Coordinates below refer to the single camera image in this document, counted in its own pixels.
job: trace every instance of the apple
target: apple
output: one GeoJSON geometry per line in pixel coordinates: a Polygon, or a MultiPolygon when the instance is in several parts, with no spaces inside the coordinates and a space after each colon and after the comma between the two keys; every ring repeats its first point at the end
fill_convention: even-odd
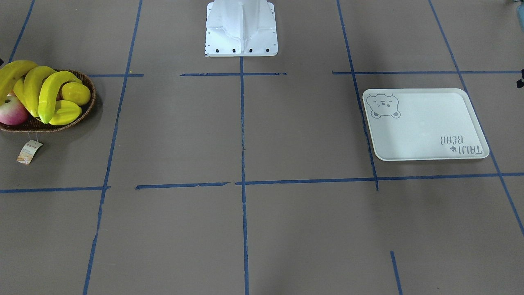
{"type": "Polygon", "coordinates": [[[4,98],[4,104],[0,106],[0,123],[6,125],[19,125],[24,123],[29,117],[24,105],[16,96],[4,98]]]}

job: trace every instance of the brown woven basket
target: brown woven basket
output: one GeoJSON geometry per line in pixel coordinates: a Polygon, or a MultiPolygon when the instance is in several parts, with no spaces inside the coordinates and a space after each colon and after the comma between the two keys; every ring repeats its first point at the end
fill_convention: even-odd
{"type": "Polygon", "coordinates": [[[76,124],[80,123],[80,121],[84,120],[84,118],[91,112],[93,107],[96,103],[96,89],[95,85],[93,84],[93,81],[84,73],[81,73],[79,71],[75,70],[56,70],[56,71],[69,71],[73,73],[77,78],[82,80],[82,83],[89,88],[91,91],[91,99],[89,102],[83,106],[82,113],[80,116],[74,120],[73,122],[67,124],[67,125],[61,125],[61,126],[55,126],[51,124],[44,124],[37,119],[33,118],[33,116],[29,115],[29,118],[22,124],[16,125],[16,126],[10,126],[0,123],[0,130],[4,130],[7,132],[56,132],[60,130],[64,130],[70,127],[75,126],[76,124]]]}

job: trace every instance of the white tray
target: white tray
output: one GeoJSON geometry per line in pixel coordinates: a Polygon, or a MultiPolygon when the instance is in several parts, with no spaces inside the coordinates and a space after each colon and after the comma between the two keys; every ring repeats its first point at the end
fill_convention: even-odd
{"type": "Polygon", "coordinates": [[[489,147],[461,89],[368,89],[373,149],[383,161],[481,159],[489,147]]]}

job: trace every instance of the black object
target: black object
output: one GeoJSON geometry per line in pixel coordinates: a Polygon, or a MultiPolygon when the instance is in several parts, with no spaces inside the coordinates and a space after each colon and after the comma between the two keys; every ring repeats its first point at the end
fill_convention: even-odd
{"type": "Polygon", "coordinates": [[[521,73],[522,73],[522,79],[517,81],[517,88],[524,87],[524,81],[523,81],[523,79],[524,79],[524,69],[522,69],[521,73]]]}

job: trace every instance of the light blue object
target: light blue object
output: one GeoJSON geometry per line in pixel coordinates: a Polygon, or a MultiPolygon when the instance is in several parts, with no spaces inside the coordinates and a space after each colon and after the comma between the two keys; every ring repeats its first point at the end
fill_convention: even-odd
{"type": "Polygon", "coordinates": [[[524,4],[517,8],[517,16],[519,17],[520,28],[524,31],[524,4]]]}

